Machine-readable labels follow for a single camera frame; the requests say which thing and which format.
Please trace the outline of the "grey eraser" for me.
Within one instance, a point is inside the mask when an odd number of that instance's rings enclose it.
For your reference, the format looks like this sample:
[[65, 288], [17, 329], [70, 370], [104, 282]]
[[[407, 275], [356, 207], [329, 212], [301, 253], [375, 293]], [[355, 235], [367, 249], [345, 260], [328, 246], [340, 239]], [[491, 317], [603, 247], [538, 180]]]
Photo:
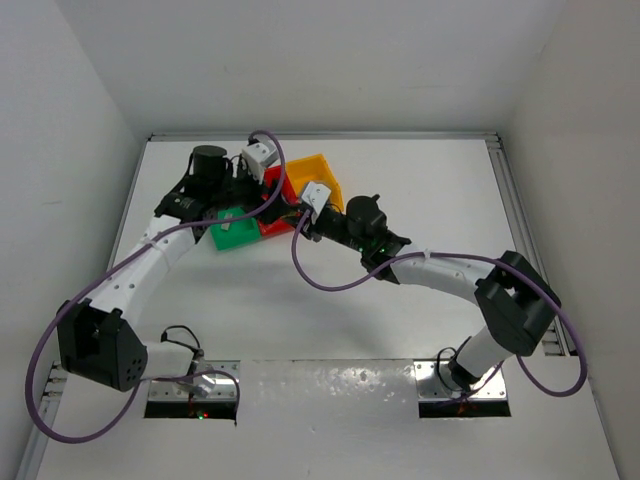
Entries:
[[231, 211], [226, 212], [224, 216], [225, 222], [220, 225], [220, 230], [227, 232], [231, 227], [233, 219], [234, 219], [234, 214]]

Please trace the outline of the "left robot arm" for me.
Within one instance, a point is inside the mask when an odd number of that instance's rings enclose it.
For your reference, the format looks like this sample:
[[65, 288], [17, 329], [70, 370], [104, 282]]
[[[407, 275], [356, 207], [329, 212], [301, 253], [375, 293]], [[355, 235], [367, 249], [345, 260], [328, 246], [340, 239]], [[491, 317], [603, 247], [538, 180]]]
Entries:
[[237, 160], [222, 147], [195, 147], [185, 174], [155, 208], [122, 268], [61, 308], [56, 331], [62, 367], [121, 392], [141, 380], [189, 375], [197, 348], [167, 339], [144, 342], [135, 327], [153, 292], [215, 216], [239, 206], [276, 219], [282, 183], [268, 184], [264, 175], [280, 158], [277, 146], [256, 139]]

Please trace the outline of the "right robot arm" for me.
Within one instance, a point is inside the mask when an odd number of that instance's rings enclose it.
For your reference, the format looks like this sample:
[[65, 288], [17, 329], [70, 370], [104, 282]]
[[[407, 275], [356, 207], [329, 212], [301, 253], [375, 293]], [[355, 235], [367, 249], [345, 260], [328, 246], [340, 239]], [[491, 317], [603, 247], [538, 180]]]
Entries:
[[558, 297], [515, 251], [482, 259], [421, 250], [388, 228], [376, 196], [351, 199], [345, 212], [316, 199], [296, 209], [291, 223], [297, 236], [329, 239], [358, 252], [369, 278], [427, 287], [479, 308], [483, 328], [440, 371], [451, 389], [468, 392], [491, 367], [512, 356], [530, 356], [556, 316]]

